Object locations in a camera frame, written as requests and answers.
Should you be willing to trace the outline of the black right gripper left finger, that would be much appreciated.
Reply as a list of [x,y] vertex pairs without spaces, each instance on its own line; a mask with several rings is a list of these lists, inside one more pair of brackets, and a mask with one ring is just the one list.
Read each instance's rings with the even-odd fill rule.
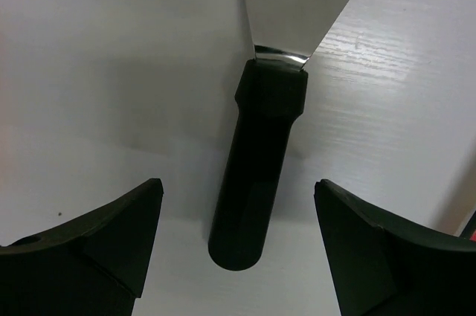
[[2,315],[131,315],[161,211],[151,178],[66,223],[1,247]]

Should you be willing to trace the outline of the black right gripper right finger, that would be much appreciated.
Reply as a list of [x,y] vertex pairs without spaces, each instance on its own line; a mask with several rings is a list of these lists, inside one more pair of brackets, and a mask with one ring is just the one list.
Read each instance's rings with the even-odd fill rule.
[[315,208],[342,315],[475,314],[475,242],[329,180],[315,185]]

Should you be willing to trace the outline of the black handled metal spatula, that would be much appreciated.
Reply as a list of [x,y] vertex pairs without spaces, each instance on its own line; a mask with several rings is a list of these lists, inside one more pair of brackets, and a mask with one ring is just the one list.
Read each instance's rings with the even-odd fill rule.
[[235,93],[239,110],[208,240],[221,268],[263,253],[293,123],[303,114],[306,64],[349,0],[244,0],[254,49]]

